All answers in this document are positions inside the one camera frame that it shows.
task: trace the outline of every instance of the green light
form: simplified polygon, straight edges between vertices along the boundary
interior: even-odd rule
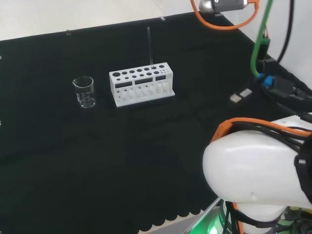
[[[210,229],[210,232],[208,232],[209,234],[218,234],[218,231],[217,229],[215,228],[215,226],[213,226],[211,229]]]

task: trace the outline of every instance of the glass beaker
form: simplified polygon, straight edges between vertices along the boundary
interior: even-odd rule
[[[96,104],[94,82],[91,77],[78,77],[73,80],[77,99],[82,108],[90,108]]]

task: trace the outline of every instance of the green cable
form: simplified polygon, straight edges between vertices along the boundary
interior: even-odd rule
[[[265,25],[266,25],[268,17],[269,17],[269,13],[271,10],[272,3],[273,3],[273,0],[268,0],[266,9],[265,9],[265,12],[263,15],[263,19],[262,19],[262,22],[260,25],[260,29],[258,32],[257,41],[254,44],[252,58],[250,61],[251,71],[256,78],[259,77],[259,73],[257,72],[257,69],[256,69],[256,61],[257,61],[260,44],[261,44],[261,41],[263,39],[263,32],[265,31]]]

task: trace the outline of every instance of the white wall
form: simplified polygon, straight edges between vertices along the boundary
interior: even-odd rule
[[[253,41],[256,39],[260,22],[267,0],[260,1],[258,16],[247,26],[241,28]],[[164,4],[164,15],[173,15],[193,11],[190,0],[167,0]],[[247,20],[254,12],[254,6],[249,5],[241,11],[224,12],[225,17],[233,24]],[[289,0],[274,0],[268,30],[271,38],[269,55],[277,58],[285,41],[289,14]],[[293,33],[288,50],[281,64],[300,80],[312,88],[312,1],[296,0]]]
[[[0,40],[157,18],[162,0],[0,0]]]

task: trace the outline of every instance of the white floor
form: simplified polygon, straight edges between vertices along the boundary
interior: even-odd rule
[[[157,18],[165,0],[1,0],[0,40]]]

